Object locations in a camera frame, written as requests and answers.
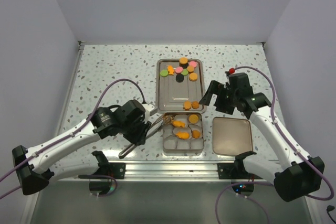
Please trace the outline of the orange ridged flower cookie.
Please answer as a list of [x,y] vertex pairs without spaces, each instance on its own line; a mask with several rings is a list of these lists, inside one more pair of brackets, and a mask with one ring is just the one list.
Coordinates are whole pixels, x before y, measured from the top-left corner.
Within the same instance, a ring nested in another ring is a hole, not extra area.
[[173,119],[170,116],[166,116],[166,117],[163,118],[163,124],[164,125],[170,125],[170,124],[172,124],[172,120]]

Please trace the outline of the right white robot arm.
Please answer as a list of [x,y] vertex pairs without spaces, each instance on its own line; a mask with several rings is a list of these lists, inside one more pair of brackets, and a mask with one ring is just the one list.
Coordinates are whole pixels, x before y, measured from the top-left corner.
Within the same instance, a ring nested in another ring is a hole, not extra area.
[[228,73],[227,78],[225,84],[212,80],[200,104],[209,105],[216,95],[216,111],[243,113],[259,129],[278,158],[278,163],[274,163],[254,151],[243,152],[235,157],[232,172],[240,178],[254,174],[268,181],[286,202],[319,190],[325,167],[323,160],[301,148],[277,119],[270,100],[263,93],[253,91],[246,73]]

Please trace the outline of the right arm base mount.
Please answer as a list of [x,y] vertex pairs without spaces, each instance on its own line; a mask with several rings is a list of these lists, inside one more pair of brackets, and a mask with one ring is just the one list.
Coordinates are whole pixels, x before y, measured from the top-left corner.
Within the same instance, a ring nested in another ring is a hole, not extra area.
[[250,179],[251,174],[239,171],[234,163],[217,163],[219,179]]

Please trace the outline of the orange dotted round cookie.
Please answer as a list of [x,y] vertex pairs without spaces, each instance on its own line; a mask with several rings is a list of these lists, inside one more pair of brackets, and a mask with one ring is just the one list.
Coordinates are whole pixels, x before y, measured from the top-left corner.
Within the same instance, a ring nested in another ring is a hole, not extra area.
[[198,121],[199,121],[199,117],[197,114],[191,114],[188,116],[188,121],[191,123],[191,124],[196,124]]

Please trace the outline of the steel serving tongs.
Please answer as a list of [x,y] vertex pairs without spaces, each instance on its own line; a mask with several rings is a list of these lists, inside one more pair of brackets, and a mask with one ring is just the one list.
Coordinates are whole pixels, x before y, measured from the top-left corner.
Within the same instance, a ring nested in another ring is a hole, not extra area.
[[[170,116],[172,119],[173,117],[171,115],[161,115],[159,116],[150,126],[149,131],[146,134],[145,137],[145,141],[149,138],[151,138],[153,135],[155,135],[158,131],[160,131],[163,126],[165,126],[163,124],[163,118],[166,116]],[[124,159],[125,157],[127,157],[133,150],[135,150],[138,147],[138,145],[135,144],[129,144],[124,150],[122,150],[119,154],[118,154],[118,158],[119,159]]]

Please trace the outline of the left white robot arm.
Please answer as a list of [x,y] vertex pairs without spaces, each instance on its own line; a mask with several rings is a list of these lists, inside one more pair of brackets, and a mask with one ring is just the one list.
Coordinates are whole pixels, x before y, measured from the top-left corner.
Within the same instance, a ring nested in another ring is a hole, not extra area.
[[80,163],[58,165],[58,161],[78,149],[109,136],[121,134],[135,146],[143,145],[152,123],[149,118],[157,108],[130,100],[124,105],[99,107],[70,130],[40,145],[12,150],[16,175],[22,193],[32,195],[50,182],[63,178],[108,178],[111,165],[102,151],[93,151]]

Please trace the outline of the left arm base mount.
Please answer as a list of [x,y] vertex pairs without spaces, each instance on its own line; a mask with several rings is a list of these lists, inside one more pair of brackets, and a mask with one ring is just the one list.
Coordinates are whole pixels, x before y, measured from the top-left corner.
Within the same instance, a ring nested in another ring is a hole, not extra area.
[[125,163],[107,163],[99,165],[96,172],[91,175],[79,175],[80,179],[124,179],[126,171]]

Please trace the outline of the plain orange round cookie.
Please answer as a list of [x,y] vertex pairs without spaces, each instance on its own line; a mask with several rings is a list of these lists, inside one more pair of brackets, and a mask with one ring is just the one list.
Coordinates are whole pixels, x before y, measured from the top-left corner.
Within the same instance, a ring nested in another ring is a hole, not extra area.
[[192,131],[192,138],[198,139],[201,137],[201,132],[198,130],[193,130]]

